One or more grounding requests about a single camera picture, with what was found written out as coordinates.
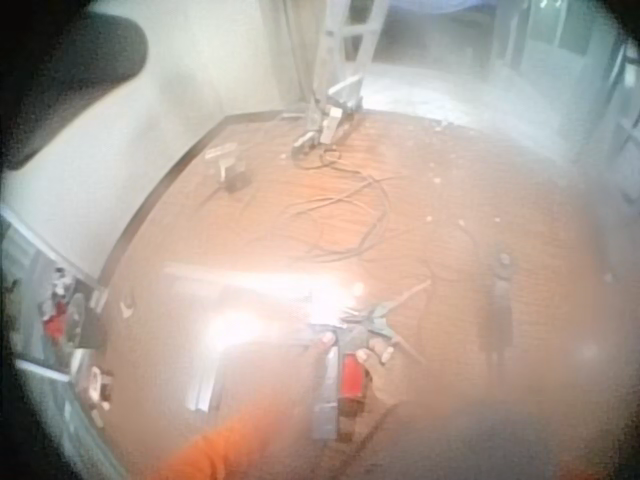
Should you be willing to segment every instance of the metal rod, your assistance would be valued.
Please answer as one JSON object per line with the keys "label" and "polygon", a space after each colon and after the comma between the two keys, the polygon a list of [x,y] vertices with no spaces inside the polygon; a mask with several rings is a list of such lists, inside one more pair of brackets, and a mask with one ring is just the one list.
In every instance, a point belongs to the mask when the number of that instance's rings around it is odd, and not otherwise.
{"label": "metal rod", "polygon": [[58,382],[68,382],[71,379],[71,376],[68,373],[63,373],[59,370],[55,370],[53,368],[49,368],[28,360],[23,360],[21,358],[16,359],[15,365],[19,370],[35,373],[36,375],[40,375],[41,377],[50,378],[51,380],[56,380]]}

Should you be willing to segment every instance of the ladder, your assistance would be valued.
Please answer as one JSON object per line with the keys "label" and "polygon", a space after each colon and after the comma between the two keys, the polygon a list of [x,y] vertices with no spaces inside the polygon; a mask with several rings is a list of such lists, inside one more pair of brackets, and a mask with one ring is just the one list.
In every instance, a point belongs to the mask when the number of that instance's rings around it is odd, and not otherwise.
{"label": "ladder", "polygon": [[[347,25],[353,1],[327,0],[314,67],[312,98],[307,111],[307,130],[294,142],[294,159],[318,144],[333,144],[339,136],[336,135],[338,128],[362,109],[362,82],[373,60],[389,0],[371,0],[367,22]],[[360,38],[360,48],[355,60],[347,62],[345,41],[354,38]]]}

